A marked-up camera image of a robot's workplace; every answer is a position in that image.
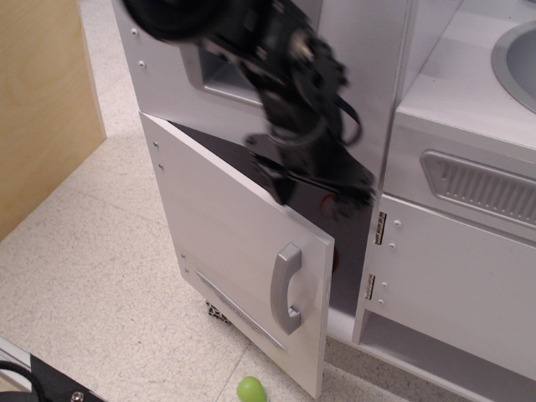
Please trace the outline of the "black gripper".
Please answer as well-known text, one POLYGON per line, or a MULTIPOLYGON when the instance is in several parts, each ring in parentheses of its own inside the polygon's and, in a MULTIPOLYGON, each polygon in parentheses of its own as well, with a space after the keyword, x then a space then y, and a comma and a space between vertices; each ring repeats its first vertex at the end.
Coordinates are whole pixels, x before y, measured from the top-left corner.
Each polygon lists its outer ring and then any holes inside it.
POLYGON ((293 138, 251 134, 245 145, 261 187, 280 205, 288 204, 298 183, 333 193, 329 215, 336 221, 373 202, 374 175, 326 129, 293 138))

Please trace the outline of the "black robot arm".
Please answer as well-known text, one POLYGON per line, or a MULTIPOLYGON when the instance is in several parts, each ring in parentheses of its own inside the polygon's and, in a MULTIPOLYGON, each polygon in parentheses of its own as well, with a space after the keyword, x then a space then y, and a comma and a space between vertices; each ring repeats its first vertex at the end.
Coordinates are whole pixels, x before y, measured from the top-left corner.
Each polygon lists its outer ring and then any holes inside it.
POLYGON ((343 118, 358 119, 339 94, 345 68, 295 3, 127 1, 125 8, 153 38, 218 55, 255 88, 269 130, 245 145, 277 203, 287 204, 299 183, 331 193, 345 217, 373 202, 373 174, 348 152, 363 131, 343 135, 343 118))

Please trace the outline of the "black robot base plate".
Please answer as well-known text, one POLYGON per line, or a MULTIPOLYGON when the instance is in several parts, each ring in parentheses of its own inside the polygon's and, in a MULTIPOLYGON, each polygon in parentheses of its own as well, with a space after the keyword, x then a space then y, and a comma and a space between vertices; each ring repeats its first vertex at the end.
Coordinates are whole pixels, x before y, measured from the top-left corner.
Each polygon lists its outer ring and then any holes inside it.
POLYGON ((1 401, 104 401, 94 391, 74 381, 43 360, 31 357, 31 370, 1 361, 1 370, 21 374, 31 382, 32 390, 2 391, 1 401))

